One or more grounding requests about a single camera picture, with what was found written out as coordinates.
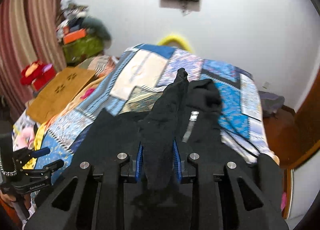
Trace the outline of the brown wooden door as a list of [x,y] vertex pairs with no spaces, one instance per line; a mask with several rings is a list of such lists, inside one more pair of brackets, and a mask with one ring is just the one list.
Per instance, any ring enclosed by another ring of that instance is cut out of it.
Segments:
[[319,150],[319,75],[294,116],[293,126],[288,131],[289,152],[292,159],[282,162],[286,169],[301,166]]

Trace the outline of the white sliding wardrobe door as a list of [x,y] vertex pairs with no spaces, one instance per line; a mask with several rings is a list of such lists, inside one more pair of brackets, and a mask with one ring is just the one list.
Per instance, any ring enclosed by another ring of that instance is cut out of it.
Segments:
[[319,150],[293,170],[293,188],[286,221],[301,218],[319,192]]

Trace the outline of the red plush toy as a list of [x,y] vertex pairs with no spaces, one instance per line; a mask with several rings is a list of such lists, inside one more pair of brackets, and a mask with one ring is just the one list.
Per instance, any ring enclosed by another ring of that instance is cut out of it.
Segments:
[[55,76],[56,71],[52,64],[35,61],[21,71],[20,84],[23,86],[31,86],[33,91],[39,92]]

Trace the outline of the blue patchwork bedspread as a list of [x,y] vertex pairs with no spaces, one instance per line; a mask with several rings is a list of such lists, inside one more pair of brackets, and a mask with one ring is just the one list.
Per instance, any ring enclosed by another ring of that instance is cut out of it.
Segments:
[[261,101],[250,73],[185,50],[140,44],[127,49],[117,65],[91,85],[92,93],[79,93],[46,123],[36,147],[47,147],[50,153],[37,158],[33,167],[40,169],[58,159],[68,166],[101,110],[114,116],[151,110],[180,68],[185,69],[189,81],[211,79],[215,83],[222,99],[219,124],[223,143],[248,163],[255,163],[260,153],[274,156],[267,143]]

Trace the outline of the wooden lap desk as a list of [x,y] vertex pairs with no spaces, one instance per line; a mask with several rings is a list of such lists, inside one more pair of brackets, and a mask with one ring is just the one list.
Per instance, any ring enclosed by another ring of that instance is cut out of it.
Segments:
[[26,115],[40,124],[50,120],[94,80],[95,71],[67,67],[56,75],[26,109]]

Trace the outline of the grey bag on floor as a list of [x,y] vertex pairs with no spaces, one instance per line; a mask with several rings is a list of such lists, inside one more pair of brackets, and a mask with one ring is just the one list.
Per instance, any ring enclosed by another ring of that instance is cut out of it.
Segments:
[[263,117],[274,116],[285,102],[284,96],[279,96],[270,92],[259,91]]

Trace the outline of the dark green jacket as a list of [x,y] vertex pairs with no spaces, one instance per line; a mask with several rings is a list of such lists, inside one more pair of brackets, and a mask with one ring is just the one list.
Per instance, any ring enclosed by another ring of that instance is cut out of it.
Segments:
[[90,33],[96,34],[103,41],[111,41],[112,37],[104,23],[94,17],[85,17],[81,23],[83,29],[89,30]]

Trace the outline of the green fabric storage box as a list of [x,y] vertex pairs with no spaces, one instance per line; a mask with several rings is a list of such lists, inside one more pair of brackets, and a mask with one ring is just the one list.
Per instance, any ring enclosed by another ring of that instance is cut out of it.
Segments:
[[72,43],[63,45],[62,49],[67,64],[79,64],[103,51],[104,42],[95,35],[87,35]]

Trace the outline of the striped pink curtain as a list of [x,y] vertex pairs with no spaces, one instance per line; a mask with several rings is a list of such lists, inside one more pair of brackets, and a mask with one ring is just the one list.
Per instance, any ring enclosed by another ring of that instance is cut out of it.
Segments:
[[36,60],[53,64],[57,71],[66,60],[56,38],[62,19],[61,0],[1,0],[1,95],[17,120],[31,88],[20,83],[21,71]]

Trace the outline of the black zip hoodie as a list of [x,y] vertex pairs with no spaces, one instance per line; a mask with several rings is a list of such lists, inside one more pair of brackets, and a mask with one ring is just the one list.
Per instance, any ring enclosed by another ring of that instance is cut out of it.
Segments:
[[[98,219],[120,215],[123,167],[136,163],[143,146],[140,179],[144,193],[134,201],[161,217],[159,205],[178,183],[190,183],[193,229],[274,229],[281,223],[281,170],[267,154],[248,163],[222,142],[220,93],[211,79],[189,82],[179,69],[149,112],[113,116],[102,110],[73,156],[71,168],[88,162],[103,176]],[[173,142],[181,159],[182,179],[173,167]]]

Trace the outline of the orange floral blanket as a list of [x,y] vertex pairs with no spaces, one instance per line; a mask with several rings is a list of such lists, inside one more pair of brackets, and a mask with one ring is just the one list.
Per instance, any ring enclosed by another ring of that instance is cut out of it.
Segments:
[[112,73],[119,60],[119,57],[100,55],[85,60],[77,67],[95,71],[94,80],[85,86],[83,90],[67,104],[63,111],[53,116],[50,120],[40,124],[34,140],[34,148],[36,150],[40,149],[44,137],[47,134],[63,145],[71,144],[73,142],[71,137],[75,138],[82,129],[93,121],[92,115],[87,115],[86,112],[77,111],[76,109],[80,103],[96,90],[105,77]]

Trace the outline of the white wall socket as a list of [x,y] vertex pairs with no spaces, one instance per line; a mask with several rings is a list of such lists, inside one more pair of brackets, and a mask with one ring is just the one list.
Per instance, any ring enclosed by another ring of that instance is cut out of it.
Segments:
[[264,84],[263,84],[264,89],[268,89],[269,86],[270,86],[269,82],[264,82]]

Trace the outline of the orange shoe box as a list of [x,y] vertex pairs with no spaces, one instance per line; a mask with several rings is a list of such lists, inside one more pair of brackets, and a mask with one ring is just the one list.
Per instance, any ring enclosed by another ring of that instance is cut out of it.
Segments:
[[87,35],[86,29],[80,29],[74,32],[70,32],[63,37],[63,43],[69,44]]

